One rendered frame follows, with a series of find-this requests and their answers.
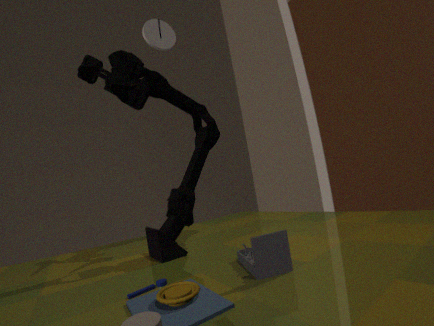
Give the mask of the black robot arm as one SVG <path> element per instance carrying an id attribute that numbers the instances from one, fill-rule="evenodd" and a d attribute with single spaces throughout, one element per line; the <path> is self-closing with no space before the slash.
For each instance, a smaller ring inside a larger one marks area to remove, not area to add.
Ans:
<path id="1" fill-rule="evenodd" d="M 168 218 L 159 230 L 176 242 L 175 240 L 182 232 L 184 225 L 189 227 L 194 222 L 195 187 L 208 152 L 220 137 L 219 129 L 205 106 L 198 104 L 176 88 L 171 87 L 163 75 L 144 68 L 144 63 L 136 55 L 123 50 L 116 51 L 109 56 L 109 62 L 112 69 L 130 77 L 128 81 L 135 79 L 135 81 L 137 80 L 141 84 L 150 87 L 150 97 L 164 99 L 178 109 L 189 113 L 193 118 L 196 133 L 195 150 L 181 185 L 170 192 L 167 199 L 169 208 L 166 216 Z M 207 126 L 202 127 L 201 118 L 206 122 Z"/>

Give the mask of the grey cylinder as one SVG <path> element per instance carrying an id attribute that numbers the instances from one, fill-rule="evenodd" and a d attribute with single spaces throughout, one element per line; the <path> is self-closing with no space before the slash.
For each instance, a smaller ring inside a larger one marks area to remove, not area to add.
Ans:
<path id="1" fill-rule="evenodd" d="M 130 316 L 121 326 L 162 326 L 161 316 L 156 312 L 145 311 Z"/>

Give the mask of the grey dish rack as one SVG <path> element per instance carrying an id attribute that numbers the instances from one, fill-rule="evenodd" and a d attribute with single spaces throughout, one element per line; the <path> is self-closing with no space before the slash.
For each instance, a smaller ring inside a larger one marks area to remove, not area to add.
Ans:
<path id="1" fill-rule="evenodd" d="M 237 251 L 237 259 L 257 280 L 293 271 L 287 230 L 251 237 L 251 246 Z"/>

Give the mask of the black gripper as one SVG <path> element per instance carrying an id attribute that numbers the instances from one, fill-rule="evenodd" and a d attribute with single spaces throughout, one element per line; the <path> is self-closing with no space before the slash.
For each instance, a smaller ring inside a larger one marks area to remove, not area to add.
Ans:
<path id="1" fill-rule="evenodd" d="M 137 80 L 136 82 L 135 79 L 128 81 L 130 77 L 127 77 L 120 71 L 112 69 L 110 73 L 103 68 L 102 61 L 89 55 L 85 55 L 83 62 L 77 70 L 78 77 L 92 85 L 97 82 L 98 77 L 105 79 L 106 85 L 104 90 L 111 92 L 111 94 L 119 97 L 121 102 L 137 110 L 144 107 L 151 94 L 150 87 L 141 84 Z"/>

